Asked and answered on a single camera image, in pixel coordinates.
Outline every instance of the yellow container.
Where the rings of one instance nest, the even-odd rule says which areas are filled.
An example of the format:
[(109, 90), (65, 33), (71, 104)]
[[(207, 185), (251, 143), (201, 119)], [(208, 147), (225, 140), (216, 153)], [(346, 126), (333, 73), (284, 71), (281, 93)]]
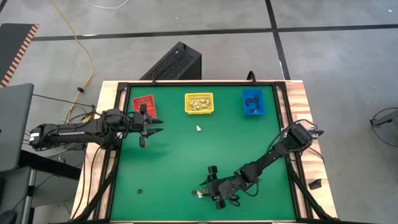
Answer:
[(188, 114), (211, 114), (213, 111), (214, 111), (213, 93), (185, 94), (185, 112), (187, 112)]

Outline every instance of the blue container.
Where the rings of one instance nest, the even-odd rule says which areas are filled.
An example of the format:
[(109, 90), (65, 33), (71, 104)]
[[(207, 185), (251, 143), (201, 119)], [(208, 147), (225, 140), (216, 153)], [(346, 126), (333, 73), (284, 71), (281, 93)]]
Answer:
[(262, 90), (243, 90), (243, 110), (248, 116), (261, 116), (266, 113)]

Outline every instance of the green mat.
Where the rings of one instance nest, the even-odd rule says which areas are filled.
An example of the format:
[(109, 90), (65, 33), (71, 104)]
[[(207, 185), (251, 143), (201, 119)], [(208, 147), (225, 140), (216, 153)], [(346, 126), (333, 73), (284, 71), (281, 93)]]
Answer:
[[(266, 115), (243, 113), (242, 90), (260, 88)], [(188, 115), (184, 94), (212, 92), (212, 114)], [(283, 159), (260, 176), (259, 194), (242, 192), (240, 207), (226, 203), (217, 210), (209, 198), (192, 196), (207, 176), (207, 167), (218, 166), (218, 177), (232, 175), (243, 164), (262, 156), (279, 133), (271, 86), (134, 86), (132, 99), (153, 95), (157, 117), (164, 130), (139, 147), (139, 135), (123, 141), (118, 178), (113, 198), (112, 221), (189, 220), (293, 220), (294, 210)]]

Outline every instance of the red tray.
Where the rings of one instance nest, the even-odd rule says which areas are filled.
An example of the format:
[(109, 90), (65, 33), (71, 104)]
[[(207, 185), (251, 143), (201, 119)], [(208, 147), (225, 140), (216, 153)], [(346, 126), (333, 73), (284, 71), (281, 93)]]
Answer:
[(146, 104), (147, 105), (147, 114), (153, 118), (156, 117), (156, 109), (155, 109), (155, 101), (154, 96), (147, 95), (142, 97), (137, 97), (132, 99), (132, 109), (134, 111), (139, 111), (139, 105)]

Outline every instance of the gray floor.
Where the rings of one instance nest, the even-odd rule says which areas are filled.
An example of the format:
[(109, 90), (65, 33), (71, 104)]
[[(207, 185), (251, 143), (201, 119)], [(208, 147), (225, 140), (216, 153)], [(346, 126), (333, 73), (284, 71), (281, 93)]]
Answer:
[[(122, 1), (92, 0), (114, 6)], [(118, 10), (84, 1), (56, 1), (78, 34), (270, 27), (263, 0), (130, 0)], [(272, 0), (279, 27), (398, 23), (398, 3), (388, 0)], [(70, 35), (48, 0), (8, 0), (0, 22), (40, 24), (38, 36)], [(398, 105), (398, 30), (281, 33), (292, 79), (304, 80), (315, 122), (326, 133), (320, 143), (338, 216), (358, 222), (396, 223), (397, 148), (380, 142), (369, 119)], [(228, 34), (84, 40), (95, 76), (80, 102), (95, 104), (104, 80), (138, 79), (178, 41), (203, 54), (204, 79), (282, 79), (272, 34)], [(74, 41), (33, 42), (11, 85), (31, 82), (35, 92), (66, 100), (75, 96), (90, 66)], [(28, 128), (56, 123), (69, 105), (34, 98)], [(390, 127), (379, 130), (398, 144)], [(42, 153), (49, 156), (61, 149)], [(65, 154), (77, 165), (82, 152)], [(47, 174), (38, 174), (41, 183)], [(68, 218), (77, 182), (51, 178), (35, 193), (35, 223)]]

